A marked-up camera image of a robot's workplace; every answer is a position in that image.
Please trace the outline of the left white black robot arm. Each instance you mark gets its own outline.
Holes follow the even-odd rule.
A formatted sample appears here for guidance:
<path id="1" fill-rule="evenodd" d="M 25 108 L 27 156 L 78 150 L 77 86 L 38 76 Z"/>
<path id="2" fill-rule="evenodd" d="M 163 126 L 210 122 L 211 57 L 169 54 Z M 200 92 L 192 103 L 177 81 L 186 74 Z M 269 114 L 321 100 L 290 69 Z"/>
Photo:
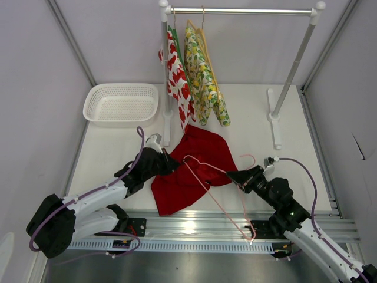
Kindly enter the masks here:
<path id="1" fill-rule="evenodd" d="M 26 228 L 30 250 L 51 259 L 71 242 L 91 235 L 137 238 L 137 228 L 117 202 L 141 190 L 151 178 L 170 175 L 179 167 L 165 149 L 145 147 L 109 183 L 81 195 L 47 196 Z"/>

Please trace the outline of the red skirt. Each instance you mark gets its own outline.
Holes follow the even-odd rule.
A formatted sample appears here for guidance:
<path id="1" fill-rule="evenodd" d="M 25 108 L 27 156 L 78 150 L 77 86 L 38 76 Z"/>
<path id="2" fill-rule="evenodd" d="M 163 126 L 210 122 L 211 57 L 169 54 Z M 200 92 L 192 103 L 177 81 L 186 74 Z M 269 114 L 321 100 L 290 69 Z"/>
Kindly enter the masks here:
<path id="1" fill-rule="evenodd" d="M 237 167 L 222 136 L 189 125 L 170 156 L 181 163 L 172 174 L 154 178 L 151 191 L 160 216 L 172 215 L 198 201 L 210 187 L 231 183 L 226 172 Z"/>

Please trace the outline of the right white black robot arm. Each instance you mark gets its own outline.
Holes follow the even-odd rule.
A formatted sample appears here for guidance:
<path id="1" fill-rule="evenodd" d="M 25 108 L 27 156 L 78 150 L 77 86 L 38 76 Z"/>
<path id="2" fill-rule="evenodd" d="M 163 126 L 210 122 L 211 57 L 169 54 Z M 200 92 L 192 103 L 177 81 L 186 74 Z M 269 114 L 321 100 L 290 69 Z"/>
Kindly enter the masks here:
<path id="1" fill-rule="evenodd" d="M 227 172 L 226 175 L 242 191 L 255 192 L 275 210 L 269 218 L 270 233 L 293 242 L 331 282 L 376 282 L 376 267 L 364 265 L 332 240 L 294 199 L 287 179 L 276 177 L 267 180 L 260 166 Z"/>

